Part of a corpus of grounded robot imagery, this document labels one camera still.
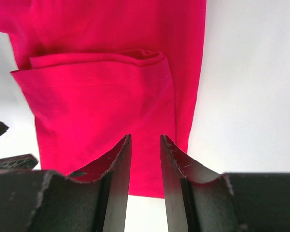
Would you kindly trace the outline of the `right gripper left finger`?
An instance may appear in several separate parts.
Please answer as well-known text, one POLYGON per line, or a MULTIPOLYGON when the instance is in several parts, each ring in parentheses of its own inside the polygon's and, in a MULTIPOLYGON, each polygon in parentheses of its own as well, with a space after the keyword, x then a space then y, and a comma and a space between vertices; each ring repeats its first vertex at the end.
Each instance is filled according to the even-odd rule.
POLYGON ((0 169, 0 232, 122 232, 132 137, 68 176, 0 169))

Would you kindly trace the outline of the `pink t shirt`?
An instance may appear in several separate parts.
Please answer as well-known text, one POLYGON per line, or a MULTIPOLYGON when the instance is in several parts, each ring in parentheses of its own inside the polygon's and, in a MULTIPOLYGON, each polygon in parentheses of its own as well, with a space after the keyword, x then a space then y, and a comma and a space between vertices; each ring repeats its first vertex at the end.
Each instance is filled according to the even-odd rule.
POLYGON ((163 198, 160 137, 188 147, 204 0, 0 0, 41 167, 63 174, 132 135, 129 194, 163 198))

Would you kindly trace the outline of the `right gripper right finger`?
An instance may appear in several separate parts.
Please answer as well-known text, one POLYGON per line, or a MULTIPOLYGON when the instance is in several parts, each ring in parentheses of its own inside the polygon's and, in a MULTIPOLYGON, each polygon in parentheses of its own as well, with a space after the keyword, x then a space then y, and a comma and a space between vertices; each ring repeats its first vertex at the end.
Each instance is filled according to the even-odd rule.
POLYGON ((290 232, 290 173, 223 173, 161 136, 171 232, 290 232))

